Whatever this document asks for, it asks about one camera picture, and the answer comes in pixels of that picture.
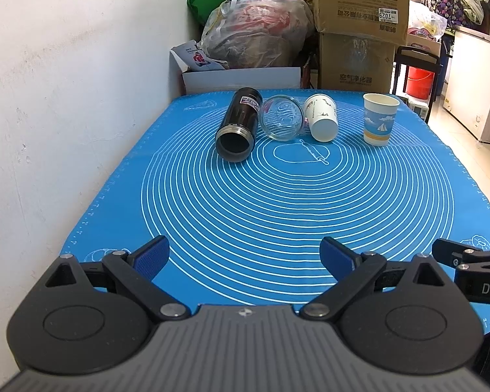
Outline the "black thermos mug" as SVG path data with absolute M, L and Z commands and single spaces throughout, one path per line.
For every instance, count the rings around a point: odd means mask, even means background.
M 234 93 L 215 136 L 216 150 L 227 162 L 240 163 L 253 151 L 262 103 L 261 94 L 253 88 Z

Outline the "blue sailboat paper cup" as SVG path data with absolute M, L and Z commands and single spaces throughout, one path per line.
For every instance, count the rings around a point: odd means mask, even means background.
M 388 144 L 400 102 L 394 96 L 365 93 L 364 140 L 373 146 Z

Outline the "white paper cup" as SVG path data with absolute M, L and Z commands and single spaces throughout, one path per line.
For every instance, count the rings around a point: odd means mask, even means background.
M 339 125 L 337 107 L 325 94 L 314 94 L 305 100 L 303 113 L 312 137 L 318 142 L 331 142 L 336 138 Z

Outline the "clear glass cup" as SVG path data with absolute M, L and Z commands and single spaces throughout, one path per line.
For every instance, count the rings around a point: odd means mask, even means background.
M 304 115 L 301 105 L 294 98 L 276 95 L 263 102 L 258 121 L 269 138 L 278 142 L 289 142 L 302 131 Z

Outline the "blue silicone baking mat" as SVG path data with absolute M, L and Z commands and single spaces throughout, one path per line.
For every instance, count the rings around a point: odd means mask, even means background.
M 300 305 L 334 284 L 321 265 L 331 236 L 389 260 L 438 238 L 490 251 L 490 203 L 455 155 L 407 107 L 389 143 L 363 139 L 363 98 L 334 92 L 339 132 L 275 142 L 258 133 L 240 164 L 219 157 L 228 92 L 176 99 L 139 139 L 62 249 L 96 262 L 155 236 L 170 243 L 156 277 L 186 305 Z

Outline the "white chest freezer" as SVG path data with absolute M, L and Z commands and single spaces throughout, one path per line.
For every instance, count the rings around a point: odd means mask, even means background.
M 490 144 L 490 36 L 456 28 L 443 108 Z

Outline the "red bucket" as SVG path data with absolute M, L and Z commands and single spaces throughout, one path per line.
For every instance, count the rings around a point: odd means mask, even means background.
M 410 66 L 408 68 L 405 93 L 417 99 L 429 99 L 434 73 L 420 68 Z

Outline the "white open box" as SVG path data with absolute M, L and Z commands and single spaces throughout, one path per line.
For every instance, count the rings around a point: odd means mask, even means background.
M 261 67 L 225 69 L 208 57 L 191 40 L 171 48 L 171 55 L 181 71 L 186 95 L 216 91 L 235 91 L 250 87 L 256 90 L 297 90 L 302 85 L 300 67 Z

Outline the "lower cardboard box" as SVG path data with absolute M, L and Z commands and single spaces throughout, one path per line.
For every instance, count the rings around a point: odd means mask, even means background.
M 386 94 L 396 49 L 392 43 L 363 37 L 320 34 L 318 87 Z

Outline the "cardboard box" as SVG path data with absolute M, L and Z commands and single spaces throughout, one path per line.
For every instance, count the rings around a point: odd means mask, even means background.
M 397 46 L 406 43 L 410 0 L 313 0 L 321 34 L 362 36 Z
M 320 34 L 318 87 L 386 94 L 396 49 L 392 43 L 363 37 Z

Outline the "black stool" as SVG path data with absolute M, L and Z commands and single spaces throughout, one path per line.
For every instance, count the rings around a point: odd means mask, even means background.
M 436 54 L 411 46 L 399 46 L 394 56 L 394 69 L 391 80 L 390 93 L 397 95 L 402 69 L 404 69 L 403 93 L 413 96 L 406 92 L 408 83 L 424 86 L 428 85 L 428 108 L 419 117 L 428 123 L 434 101 L 436 99 L 436 86 L 439 79 L 442 65 L 440 57 Z

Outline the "clear plastic bag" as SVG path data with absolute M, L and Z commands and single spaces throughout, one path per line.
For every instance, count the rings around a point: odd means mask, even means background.
M 285 67 L 313 30 L 303 0 L 225 0 L 210 14 L 199 46 L 230 69 Z

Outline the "upper cardboard box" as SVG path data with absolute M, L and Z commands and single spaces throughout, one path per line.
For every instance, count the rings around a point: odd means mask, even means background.
M 406 43 L 410 0 L 313 0 L 321 34 L 362 36 L 397 46 Z

